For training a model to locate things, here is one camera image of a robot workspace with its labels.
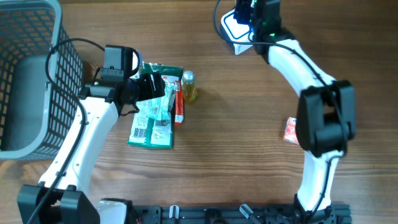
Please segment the teal toothbrush package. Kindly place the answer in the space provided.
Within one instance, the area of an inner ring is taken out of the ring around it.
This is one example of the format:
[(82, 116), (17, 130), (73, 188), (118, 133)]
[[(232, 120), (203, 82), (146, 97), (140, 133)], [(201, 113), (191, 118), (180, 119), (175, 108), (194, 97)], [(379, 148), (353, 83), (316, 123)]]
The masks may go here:
[(157, 120), (171, 120), (171, 109), (175, 99), (175, 89), (173, 85), (165, 87), (165, 95), (160, 98), (151, 99), (149, 117)]

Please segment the red white toothpaste box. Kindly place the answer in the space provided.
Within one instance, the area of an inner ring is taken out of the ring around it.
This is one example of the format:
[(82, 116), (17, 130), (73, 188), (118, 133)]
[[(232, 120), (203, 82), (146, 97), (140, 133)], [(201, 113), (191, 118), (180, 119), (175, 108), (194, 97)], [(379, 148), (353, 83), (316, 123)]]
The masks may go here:
[(183, 91), (180, 81), (175, 82), (175, 125), (180, 126), (184, 119)]

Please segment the green white sponge package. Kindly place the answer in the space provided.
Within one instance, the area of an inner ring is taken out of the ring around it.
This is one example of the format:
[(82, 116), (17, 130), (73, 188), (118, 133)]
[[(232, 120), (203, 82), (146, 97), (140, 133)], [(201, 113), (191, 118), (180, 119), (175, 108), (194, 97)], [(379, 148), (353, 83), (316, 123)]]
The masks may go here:
[[(183, 75), (183, 68), (156, 63), (144, 63), (141, 75), (144, 73), (159, 72), (165, 81), (165, 87), (180, 81)], [(171, 109), (171, 120), (157, 121), (149, 117), (151, 100), (139, 101), (136, 103), (139, 112), (133, 117), (131, 134), (127, 141), (129, 145), (146, 147), (149, 149), (160, 148), (170, 149), (173, 142), (173, 128), (175, 115), (175, 99)]]

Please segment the clear Vim dish soap bottle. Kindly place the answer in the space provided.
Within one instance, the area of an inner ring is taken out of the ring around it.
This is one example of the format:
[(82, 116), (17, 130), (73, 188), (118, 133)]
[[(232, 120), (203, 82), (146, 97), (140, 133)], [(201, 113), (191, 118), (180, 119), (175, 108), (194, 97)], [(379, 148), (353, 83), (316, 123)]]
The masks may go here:
[(183, 97), (186, 103), (193, 103), (198, 96), (196, 88), (196, 76), (190, 71), (184, 71), (182, 75)]

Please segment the red white Kleenex tissue pack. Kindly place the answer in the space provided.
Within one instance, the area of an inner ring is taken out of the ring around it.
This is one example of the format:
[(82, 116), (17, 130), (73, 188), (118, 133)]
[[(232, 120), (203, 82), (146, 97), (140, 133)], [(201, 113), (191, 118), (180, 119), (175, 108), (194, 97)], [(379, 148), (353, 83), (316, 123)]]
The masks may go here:
[(285, 127), (285, 131), (284, 131), (284, 136), (283, 136), (283, 140), (290, 142), (292, 144), (296, 144), (299, 145), (299, 141), (297, 139), (297, 135), (296, 135), (296, 118), (293, 117), (289, 117), (286, 123), (286, 127)]

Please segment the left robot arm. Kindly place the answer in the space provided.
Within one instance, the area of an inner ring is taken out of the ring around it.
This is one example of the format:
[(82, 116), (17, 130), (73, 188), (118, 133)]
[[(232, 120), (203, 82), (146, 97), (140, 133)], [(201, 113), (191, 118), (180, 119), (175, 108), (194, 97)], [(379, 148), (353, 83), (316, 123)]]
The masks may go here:
[(37, 185), (23, 185), (17, 204), (23, 223), (139, 223), (130, 200), (88, 199), (90, 180), (104, 140), (122, 116), (124, 105), (164, 96), (159, 73), (139, 78), (141, 59), (131, 47), (103, 48), (101, 77), (86, 84), (72, 98), (78, 110), (49, 169)]

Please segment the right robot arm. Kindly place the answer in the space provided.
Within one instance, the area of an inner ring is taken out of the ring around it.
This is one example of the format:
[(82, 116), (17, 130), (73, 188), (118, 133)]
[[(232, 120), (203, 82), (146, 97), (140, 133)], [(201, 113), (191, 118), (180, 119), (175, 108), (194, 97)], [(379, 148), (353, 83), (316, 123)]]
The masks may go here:
[(354, 88), (309, 59), (295, 36), (282, 27), (279, 1), (236, 1), (233, 17), (249, 27), (256, 53), (283, 74), (299, 96), (295, 133), (305, 162), (297, 200), (302, 218), (319, 218), (331, 205), (336, 165), (356, 134)]

